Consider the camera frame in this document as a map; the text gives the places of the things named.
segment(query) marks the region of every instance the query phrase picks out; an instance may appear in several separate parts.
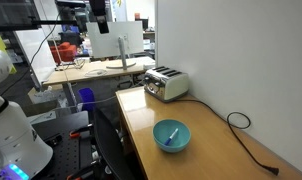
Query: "white robot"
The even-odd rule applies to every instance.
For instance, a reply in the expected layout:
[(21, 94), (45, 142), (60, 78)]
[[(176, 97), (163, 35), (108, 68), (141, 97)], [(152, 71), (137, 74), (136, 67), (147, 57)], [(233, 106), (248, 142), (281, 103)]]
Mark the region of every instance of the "white robot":
[[(9, 56), (0, 51), (0, 82), (11, 67)], [(0, 179), (31, 179), (52, 155), (52, 148), (37, 135), (21, 107), (0, 96)]]

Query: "toaster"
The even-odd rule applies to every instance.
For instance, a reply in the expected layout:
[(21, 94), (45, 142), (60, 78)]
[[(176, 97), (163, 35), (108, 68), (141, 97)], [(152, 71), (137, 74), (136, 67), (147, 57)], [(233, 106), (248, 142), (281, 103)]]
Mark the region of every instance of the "toaster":
[(188, 74), (164, 66), (147, 70), (144, 82), (145, 91), (163, 102), (173, 101), (189, 90)]

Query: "wooden countertop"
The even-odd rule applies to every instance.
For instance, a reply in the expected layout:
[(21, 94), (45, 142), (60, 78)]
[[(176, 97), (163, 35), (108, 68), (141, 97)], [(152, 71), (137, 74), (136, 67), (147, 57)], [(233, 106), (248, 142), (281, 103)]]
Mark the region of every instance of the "wooden countertop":
[[(54, 85), (63, 84), (67, 82), (81, 82), (92, 79), (101, 79), (114, 76), (122, 76), (128, 74), (144, 73), (143, 65), (146, 63), (154, 62), (150, 57), (140, 57), (127, 59), (127, 62), (135, 61), (136, 65), (128, 67), (127, 70), (123, 69), (108, 69), (107, 66), (111, 64), (122, 64), (121, 60), (103, 61), (103, 62), (92, 62), (85, 63), (81, 69), (76, 69), (73, 65), (70, 65), (65, 71), (55, 71), (48, 78), (48, 81), (44, 82), (43, 85)], [(95, 69), (104, 69), (107, 74), (96, 77), (85, 77), (85, 74)]]
[[(302, 173), (241, 130), (235, 132), (264, 165), (278, 167), (278, 176), (254, 163), (227, 123), (202, 104), (162, 103), (134, 88), (116, 92), (125, 126), (149, 180), (161, 179), (302, 179)], [(182, 99), (191, 99), (188, 95)], [(176, 119), (188, 126), (191, 140), (183, 151), (170, 154), (157, 147), (153, 126)]]

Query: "toaster slot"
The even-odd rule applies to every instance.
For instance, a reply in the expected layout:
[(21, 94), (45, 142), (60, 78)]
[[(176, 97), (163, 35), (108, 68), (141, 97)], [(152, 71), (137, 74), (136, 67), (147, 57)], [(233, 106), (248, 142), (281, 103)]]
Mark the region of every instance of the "toaster slot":
[(165, 71), (165, 70), (168, 70), (169, 68), (162, 68), (162, 69), (158, 69), (158, 70), (155, 70), (156, 72), (161, 72), (161, 71)]
[(170, 73), (173, 73), (173, 72), (176, 72), (176, 70), (167, 71), (167, 72), (162, 73), (162, 74), (163, 74), (163, 75), (167, 75), (167, 74), (170, 74)]
[(162, 69), (162, 68), (165, 68), (164, 66), (160, 66), (160, 67), (157, 67), (157, 68), (153, 68), (153, 70), (158, 70), (158, 69)]
[(175, 76), (175, 75), (177, 75), (177, 74), (181, 74), (181, 72), (174, 72), (174, 73), (168, 74), (167, 76), (168, 76), (168, 77), (172, 77), (172, 76)]

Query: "monitor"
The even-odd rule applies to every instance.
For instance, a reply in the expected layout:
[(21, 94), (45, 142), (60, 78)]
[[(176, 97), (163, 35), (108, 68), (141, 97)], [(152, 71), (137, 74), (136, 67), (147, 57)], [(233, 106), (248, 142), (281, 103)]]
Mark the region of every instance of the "monitor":
[(101, 34), (97, 23), (87, 23), (93, 57), (120, 56), (119, 38), (123, 40), (122, 49), (125, 54), (144, 52), (141, 26), (140, 21), (108, 22), (109, 33)]
[(136, 18), (135, 21), (142, 21), (142, 29), (144, 31), (149, 28), (149, 19), (138, 19), (138, 18)]
[(70, 26), (70, 25), (62, 25), (62, 31), (66, 32), (68, 27), (70, 27), (71, 31), (73, 31), (75, 33), (80, 33), (78, 26)]

